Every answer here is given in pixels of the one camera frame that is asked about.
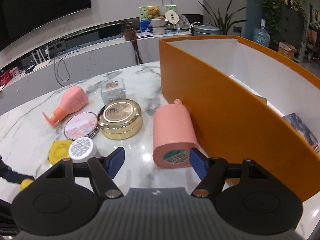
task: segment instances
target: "brown plush toy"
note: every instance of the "brown plush toy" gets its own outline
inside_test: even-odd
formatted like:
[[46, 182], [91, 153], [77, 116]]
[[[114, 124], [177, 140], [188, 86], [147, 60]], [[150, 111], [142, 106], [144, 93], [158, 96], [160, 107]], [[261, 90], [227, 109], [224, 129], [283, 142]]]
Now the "brown plush toy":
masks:
[[160, 10], [158, 6], [151, 6], [148, 9], [147, 14], [149, 19], [164, 19], [163, 16], [160, 16]]

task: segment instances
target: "pink round compact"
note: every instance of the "pink round compact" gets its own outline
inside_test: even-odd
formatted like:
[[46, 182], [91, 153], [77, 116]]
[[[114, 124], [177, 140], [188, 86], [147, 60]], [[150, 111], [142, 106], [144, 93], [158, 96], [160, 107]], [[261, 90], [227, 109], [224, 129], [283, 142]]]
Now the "pink round compact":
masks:
[[98, 119], [94, 113], [83, 112], [72, 117], [64, 126], [64, 135], [68, 140], [81, 137], [91, 138], [99, 130]]

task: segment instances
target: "gold round container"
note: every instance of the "gold round container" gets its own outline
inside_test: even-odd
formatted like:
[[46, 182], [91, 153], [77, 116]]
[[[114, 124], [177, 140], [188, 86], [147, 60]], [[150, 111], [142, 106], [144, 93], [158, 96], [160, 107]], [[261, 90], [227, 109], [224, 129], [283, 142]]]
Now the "gold round container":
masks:
[[98, 123], [104, 136], [113, 140], [127, 139], [143, 125], [141, 108], [130, 99], [113, 101], [99, 111]]

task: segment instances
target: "black tv screen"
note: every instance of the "black tv screen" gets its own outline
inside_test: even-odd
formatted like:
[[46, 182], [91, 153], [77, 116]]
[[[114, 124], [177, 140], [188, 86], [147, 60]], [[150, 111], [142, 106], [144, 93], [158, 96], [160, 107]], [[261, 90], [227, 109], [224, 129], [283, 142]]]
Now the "black tv screen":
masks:
[[89, 7], [90, 0], [0, 0], [0, 50], [41, 25]]

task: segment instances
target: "barcode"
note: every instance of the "barcode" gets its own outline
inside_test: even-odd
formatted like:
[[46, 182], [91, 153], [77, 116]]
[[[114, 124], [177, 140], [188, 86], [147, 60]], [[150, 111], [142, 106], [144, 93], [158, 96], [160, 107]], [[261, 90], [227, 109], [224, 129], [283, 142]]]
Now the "barcode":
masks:
[[168, 159], [165, 159], [166, 161], [168, 161], [169, 163], [179, 163], [179, 162], [184, 162], [185, 160], [187, 160], [189, 158], [189, 155], [186, 153], [186, 151], [183, 151], [181, 153], [178, 153], [174, 156], [171, 156]]

